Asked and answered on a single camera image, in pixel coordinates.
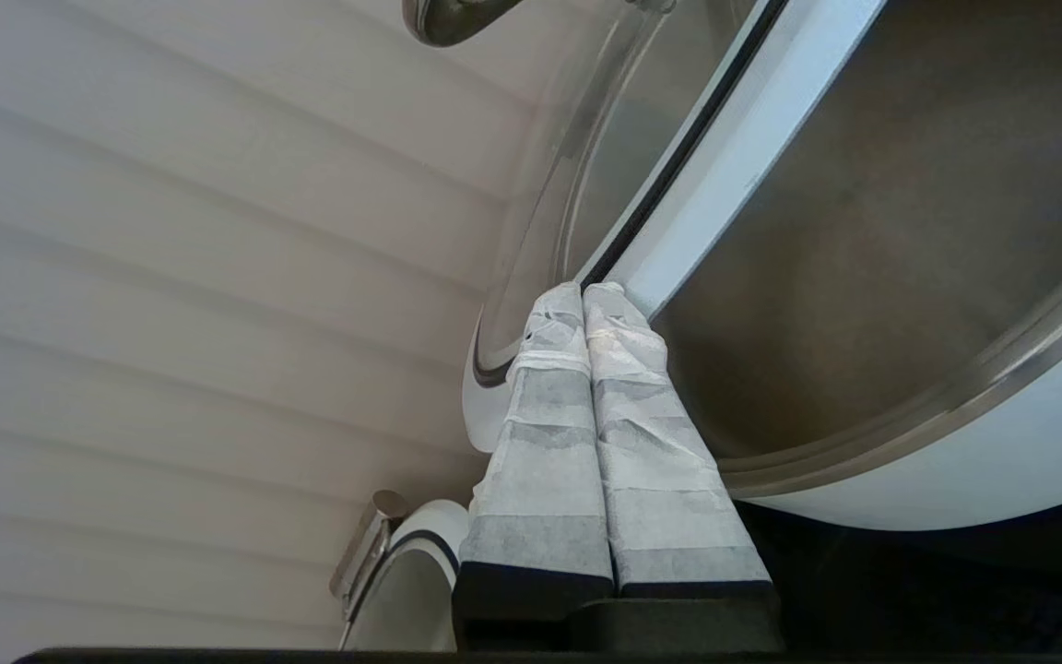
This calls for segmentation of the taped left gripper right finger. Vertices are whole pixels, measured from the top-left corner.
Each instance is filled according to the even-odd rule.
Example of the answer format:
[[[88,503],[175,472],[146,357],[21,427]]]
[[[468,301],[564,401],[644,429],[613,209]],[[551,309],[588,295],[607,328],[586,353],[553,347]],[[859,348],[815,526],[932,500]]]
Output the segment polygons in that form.
[[[667,374],[667,344],[616,283],[584,292],[614,598],[607,651],[780,651],[780,599]]]

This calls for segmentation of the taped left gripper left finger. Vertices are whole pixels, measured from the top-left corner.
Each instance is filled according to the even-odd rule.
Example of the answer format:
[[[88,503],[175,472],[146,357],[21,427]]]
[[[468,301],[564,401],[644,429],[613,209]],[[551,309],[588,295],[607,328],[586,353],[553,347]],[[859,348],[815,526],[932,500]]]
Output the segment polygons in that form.
[[[459,646],[566,646],[572,617],[614,597],[606,499],[579,286],[536,299],[513,393],[459,550]]]

